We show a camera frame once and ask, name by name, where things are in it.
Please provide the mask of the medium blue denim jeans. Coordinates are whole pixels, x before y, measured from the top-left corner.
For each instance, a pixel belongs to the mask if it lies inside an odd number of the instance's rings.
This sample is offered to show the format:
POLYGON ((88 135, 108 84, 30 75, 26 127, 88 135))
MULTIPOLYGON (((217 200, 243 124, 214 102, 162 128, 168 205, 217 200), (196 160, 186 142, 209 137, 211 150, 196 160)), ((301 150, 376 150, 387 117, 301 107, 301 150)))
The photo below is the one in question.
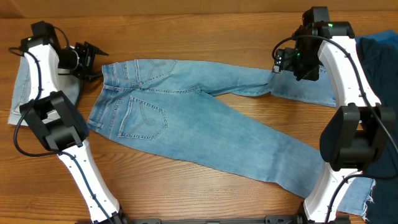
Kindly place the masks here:
POLYGON ((324 161, 313 147, 253 120, 218 95, 274 96, 334 107, 324 68, 315 81, 290 72, 192 60, 136 59, 104 65, 102 91, 88 118, 119 144, 273 182, 308 197, 324 161))

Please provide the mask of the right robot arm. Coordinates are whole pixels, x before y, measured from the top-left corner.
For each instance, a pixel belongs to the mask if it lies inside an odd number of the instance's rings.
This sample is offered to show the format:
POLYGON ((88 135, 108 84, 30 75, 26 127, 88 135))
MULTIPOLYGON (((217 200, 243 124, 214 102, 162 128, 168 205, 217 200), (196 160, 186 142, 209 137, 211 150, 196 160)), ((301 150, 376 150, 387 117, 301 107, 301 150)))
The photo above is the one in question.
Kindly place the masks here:
POLYGON ((273 71, 290 71, 297 80, 316 81, 324 67, 332 85, 336 113, 320 136, 324 165, 314 189, 295 215, 268 215, 266 223, 349 223, 336 211, 348 187, 366 177, 396 123, 393 108, 383 106, 372 91, 356 51, 349 22, 330 20, 328 8, 305 11, 302 25, 292 34, 292 48, 277 44, 272 51, 273 71))

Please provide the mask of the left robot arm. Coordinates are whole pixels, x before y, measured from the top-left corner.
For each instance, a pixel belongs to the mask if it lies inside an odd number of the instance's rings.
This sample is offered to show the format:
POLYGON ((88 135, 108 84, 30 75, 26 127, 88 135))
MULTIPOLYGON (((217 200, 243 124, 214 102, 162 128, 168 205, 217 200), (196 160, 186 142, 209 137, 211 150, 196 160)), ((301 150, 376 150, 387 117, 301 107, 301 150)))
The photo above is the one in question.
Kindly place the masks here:
POLYGON ((18 48, 29 63, 31 89, 27 103, 20 105, 21 118, 41 145, 45 156, 56 155, 77 184, 92 223, 128 223, 118 200, 107 188, 93 159, 88 126, 65 90, 74 80, 92 81, 96 55, 105 52, 88 43, 61 47, 58 28, 40 21, 31 25, 32 36, 18 48))

